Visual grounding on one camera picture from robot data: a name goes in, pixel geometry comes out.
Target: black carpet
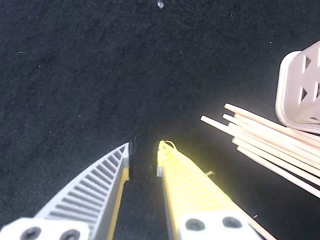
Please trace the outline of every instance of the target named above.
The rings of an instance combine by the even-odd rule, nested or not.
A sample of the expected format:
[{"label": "black carpet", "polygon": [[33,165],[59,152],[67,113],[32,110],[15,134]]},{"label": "black carpet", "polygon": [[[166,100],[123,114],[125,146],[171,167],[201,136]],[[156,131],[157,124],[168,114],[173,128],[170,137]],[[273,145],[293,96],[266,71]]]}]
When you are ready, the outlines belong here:
[{"label": "black carpet", "polygon": [[32,217],[130,141],[116,240],[168,239],[160,140],[276,238],[319,239],[320,202],[200,121],[225,103],[277,121],[282,58],[320,39],[306,0],[1,0],[0,225]]}]

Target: wooden stick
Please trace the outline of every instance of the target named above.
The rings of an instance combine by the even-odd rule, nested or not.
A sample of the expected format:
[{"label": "wooden stick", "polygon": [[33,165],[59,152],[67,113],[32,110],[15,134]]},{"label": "wooden stick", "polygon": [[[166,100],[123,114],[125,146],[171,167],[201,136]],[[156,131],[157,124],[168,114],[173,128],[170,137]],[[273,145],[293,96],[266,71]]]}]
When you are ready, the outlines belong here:
[{"label": "wooden stick", "polygon": [[236,114],[240,114],[244,117],[247,117],[248,119],[251,119],[251,120],[255,120],[256,122],[260,123],[260,124],[263,124],[269,128],[272,128],[274,130],[277,130],[278,132],[281,132],[281,133],[284,133],[288,136],[291,136],[295,139],[298,139],[298,140],[301,140],[303,142],[306,142],[308,144],[311,144],[317,148],[320,148],[320,142],[315,140],[315,139],[312,139],[310,137],[307,137],[303,134],[300,134],[296,131],[292,131],[290,130],[289,128],[287,127],[284,127],[284,126],[281,126],[273,121],[270,121],[270,120],[267,120],[261,116],[258,116],[256,114],[253,114],[252,112],[249,112],[247,110],[244,110],[240,107],[237,107],[237,106],[233,106],[231,104],[225,104],[224,107],[228,110],[230,110],[231,112],[234,112]]},{"label": "wooden stick", "polygon": [[277,158],[277,157],[275,157],[265,151],[262,151],[262,150],[258,149],[257,147],[252,146],[251,144],[248,144],[247,142],[242,141],[236,137],[234,137],[232,139],[232,142],[234,144],[236,144],[244,149],[247,149],[248,151],[250,151],[250,152],[252,152],[252,153],[254,153],[254,154],[256,154],[256,155],[258,155],[258,156],[260,156],[260,157],[262,157],[262,158],[264,158],[264,159],[266,159],[266,160],[268,160],[268,161],[270,161],[270,162],[272,162],[272,163],[274,163],[274,164],[276,164],[286,170],[289,170],[290,172],[320,186],[320,179],[319,178],[317,178],[317,177],[315,177],[315,176],[313,176],[313,175],[311,175],[311,174],[309,174],[309,173],[307,173],[307,172],[305,172],[305,171],[303,171],[303,170],[301,170],[301,169],[299,169],[299,168],[297,168],[297,167],[295,167],[295,166],[293,166],[293,165],[291,165],[291,164],[289,164],[289,163],[287,163],[287,162],[285,162],[285,161],[283,161],[283,160],[281,160],[281,159],[279,159],[279,158]]},{"label": "wooden stick", "polygon": [[247,157],[251,158],[256,163],[266,167],[267,169],[273,171],[274,173],[280,175],[281,177],[287,179],[288,181],[292,182],[293,184],[299,186],[300,188],[306,190],[307,192],[313,194],[317,198],[320,198],[320,191],[313,186],[310,186],[306,182],[300,180],[299,178],[293,176],[292,174],[288,173],[285,170],[282,170],[280,167],[268,162],[267,160],[263,159],[262,157],[252,153],[251,151],[244,149],[241,146],[236,148],[239,152],[243,153]]},{"label": "wooden stick", "polygon": [[[281,148],[281,147],[279,147],[279,146],[277,146],[275,144],[272,144],[272,143],[270,143],[270,142],[268,142],[266,140],[263,140],[263,139],[255,136],[253,134],[250,134],[250,133],[247,133],[248,135],[243,134],[243,133],[241,133],[242,128],[240,126],[237,126],[237,125],[235,125],[233,123],[229,123],[229,125],[226,126],[226,125],[223,125],[222,123],[220,123],[218,121],[215,121],[215,120],[213,120],[213,119],[211,119],[209,117],[206,117],[206,116],[202,116],[201,120],[203,122],[205,122],[205,123],[217,128],[217,129],[219,129],[219,130],[231,135],[231,136],[237,137],[237,138],[239,138],[239,139],[241,139],[241,140],[243,140],[243,141],[245,141],[247,143],[253,144],[258,148],[262,148],[261,146],[263,146],[263,147],[270,146],[271,148],[277,150],[276,153],[278,153],[278,154],[281,153],[281,152],[284,153],[284,154],[287,154],[288,157],[285,156],[283,158],[285,161],[290,162],[290,163],[296,165],[299,168],[303,168],[306,171],[319,176],[319,172],[317,171],[317,169],[320,169],[320,164],[317,164],[317,163],[315,163],[315,162],[313,162],[313,161],[311,161],[311,160],[309,160],[309,159],[307,159],[307,158],[305,158],[303,156],[295,154],[292,151],[288,151],[286,149],[283,149],[283,148]],[[310,166],[312,166],[314,168],[317,168],[317,169],[310,168],[310,167],[308,167],[307,165],[305,165],[303,163],[305,163],[307,165],[310,165]]]},{"label": "wooden stick", "polygon": [[297,130],[297,129],[293,129],[293,128],[290,128],[290,127],[287,127],[287,129],[290,129],[293,132],[296,132],[298,134],[304,135],[304,136],[306,136],[308,138],[311,138],[311,139],[314,139],[314,140],[320,142],[320,136],[316,136],[316,135],[313,135],[313,134],[310,134],[310,133],[307,133],[307,132],[304,132],[304,131],[300,131],[300,130]]},{"label": "wooden stick", "polygon": [[251,120],[251,119],[246,118],[244,116],[241,116],[239,114],[235,114],[235,118],[237,118],[238,120],[240,120],[241,122],[243,122],[245,124],[248,124],[248,125],[256,128],[257,130],[259,129],[261,131],[265,131],[266,133],[268,133],[269,135],[272,135],[273,137],[278,137],[279,139],[282,139],[286,143],[290,143],[300,149],[306,150],[306,151],[310,152],[311,154],[320,157],[320,149],[319,148],[316,148],[314,146],[310,146],[308,143],[299,141],[291,136],[285,135],[282,132],[276,131],[268,126],[265,126],[261,123],[258,123],[254,120]]},{"label": "wooden stick", "polygon": [[269,134],[267,134],[265,132],[257,131],[257,129],[252,127],[252,126],[247,125],[247,126],[243,127],[243,130],[248,132],[248,133],[251,133],[253,135],[256,135],[260,139],[267,140],[268,142],[273,143],[275,145],[278,145],[283,149],[286,149],[288,151],[296,153],[296,154],[298,154],[298,155],[300,155],[302,157],[305,157],[305,158],[307,158],[307,159],[309,159],[309,160],[311,160],[311,161],[313,161],[313,162],[315,162],[317,164],[320,164],[320,157],[318,157],[318,156],[316,156],[316,155],[314,155],[314,154],[312,154],[312,153],[310,153],[308,151],[305,151],[305,150],[303,150],[303,149],[301,149],[299,147],[296,147],[294,145],[288,144],[287,142],[285,142],[285,141],[283,141],[283,140],[281,140],[279,138],[276,138],[276,137],[274,137],[272,135],[269,135]]},{"label": "wooden stick", "polygon": [[259,225],[250,215],[248,215],[244,210],[241,209],[237,204],[234,203],[234,207],[237,211],[242,213],[242,215],[246,218],[248,221],[248,224],[256,230],[262,237],[264,237],[266,240],[277,240],[274,236],[272,236],[267,230],[265,230],[262,226]]},{"label": "wooden stick", "polygon": [[[231,129],[234,129],[236,131],[239,131],[237,129],[239,127],[236,126],[233,123],[229,123],[228,127],[231,128]],[[296,158],[288,155],[287,153],[279,150],[281,148],[277,149],[276,145],[271,146],[271,145],[265,144],[265,143],[263,143],[263,142],[261,142],[259,140],[256,140],[256,139],[254,139],[254,138],[252,138],[252,137],[250,137],[248,135],[245,135],[245,136],[238,135],[237,138],[242,140],[242,141],[244,141],[244,142],[246,142],[246,143],[248,143],[248,144],[250,144],[250,145],[252,145],[252,146],[254,146],[254,147],[256,147],[256,148],[258,148],[258,149],[261,149],[261,150],[263,150],[263,151],[265,151],[265,152],[267,152],[267,153],[269,153],[269,154],[271,154],[273,156],[276,156],[276,157],[286,161],[287,163],[295,165],[298,168],[301,168],[301,169],[303,169],[303,170],[305,170],[305,171],[307,171],[307,172],[309,172],[309,173],[311,173],[313,175],[316,175],[316,176],[320,177],[320,170],[318,169],[318,168],[320,168],[320,165],[317,165],[313,161],[310,161],[308,159],[303,159],[303,161],[301,161],[301,160],[296,159]]]},{"label": "wooden stick", "polygon": [[246,135],[246,136],[249,136],[249,137],[251,137],[251,138],[253,138],[253,139],[255,139],[255,140],[257,140],[257,141],[259,141],[259,142],[261,142],[261,143],[263,143],[263,144],[266,144],[266,145],[268,145],[268,146],[270,146],[270,147],[272,147],[272,148],[274,148],[274,149],[277,149],[277,150],[279,150],[280,152],[283,152],[283,153],[291,156],[292,158],[298,159],[298,160],[300,160],[301,162],[304,162],[304,163],[306,163],[306,164],[308,164],[308,165],[310,165],[310,166],[313,166],[314,168],[317,168],[317,169],[320,170],[320,164],[318,164],[318,163],[316,163],[316,162],[314,162],[314,161],[312,161],[312,160],[310,160],[310,159],[308,159],[308,158],[306,158],[306,157],[304,157],[304,156],[301,156],[301,155],[299,155],[299,154],[296,154],[296,153],[293,152],[293,151],[290,151],[290,150],[287,150],[287,149],[285,149],[285,148],[282,148],[281,146],[279,146],[279,145],[277,145],[277,144],[273,144],[272,142],[269,142],[269,141],[267,141],[267,140],[264,140],[264,139],[262,139],[262,138],[260,138],[260,137],[258,137],[258,136],[256,136],[256,135],[254,135],[254,134],[251,134],[250,132],[246,132],[245,135]]}]

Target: screw hole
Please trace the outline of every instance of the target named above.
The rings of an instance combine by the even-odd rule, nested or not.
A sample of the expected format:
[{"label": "screw hole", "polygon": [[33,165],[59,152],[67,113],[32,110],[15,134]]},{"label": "screw hole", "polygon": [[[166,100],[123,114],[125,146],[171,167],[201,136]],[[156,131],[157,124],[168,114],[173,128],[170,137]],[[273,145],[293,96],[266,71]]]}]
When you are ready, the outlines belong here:
[{"label": "screw hole", "polygon": [[37,226],[33,226],[25,230],[21,237],[20,240],[35,240],[39,237],[41,233],[41,228]]},{"label": "screw hole", "polygon": [[61,235],[60,240],[78,240],[79,238],[80,232],[75,229],[70,229]]},{"label": "screw hole", "polygon": [[241,222],[233,216],[226,216],[222,219],[222,223],[226,228],[238,229],[242,227]]},{"label": "screw hole", "polygon": [[205,224],[195,218],[190,218],[188,219],[188,221],[186,221],[185,223],[185,227],[188,230],[192,230],[192,231],[202,231],[206,228]]}]

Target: basket hole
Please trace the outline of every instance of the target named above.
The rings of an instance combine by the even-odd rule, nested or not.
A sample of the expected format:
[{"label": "basket hole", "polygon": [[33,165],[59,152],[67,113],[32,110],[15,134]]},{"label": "basket hole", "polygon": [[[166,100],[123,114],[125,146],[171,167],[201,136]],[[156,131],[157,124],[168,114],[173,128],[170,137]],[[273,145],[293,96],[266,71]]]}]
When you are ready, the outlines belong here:
[{"label": "basket hole", "polygon": [[303,65],[302,73],[304,73],[306,71],[306,69],[310,65],[310,63],[311,63],[311,59],[308,58],[306,55],[304,55],[304,65]]},{"label": "basket hole", "polygon": [[307,91],[303,87],[301,87],[299,104],[305,99],[307,94],[308,94]]},{"label": "basket hole", "polygon": [[320,83],[316,82],[315,83],[315,99],[316,100],[320,96]]}]

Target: white basket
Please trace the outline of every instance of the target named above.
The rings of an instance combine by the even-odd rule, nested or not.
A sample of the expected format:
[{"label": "white basket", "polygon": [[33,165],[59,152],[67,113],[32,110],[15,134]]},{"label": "white basket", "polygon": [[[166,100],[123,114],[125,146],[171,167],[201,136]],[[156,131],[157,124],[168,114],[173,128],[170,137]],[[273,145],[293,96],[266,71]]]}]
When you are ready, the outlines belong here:
[{"label": "white basket", "polygon": [[320,41],[282,60],[275,112],[287,127],[320,134]]}]

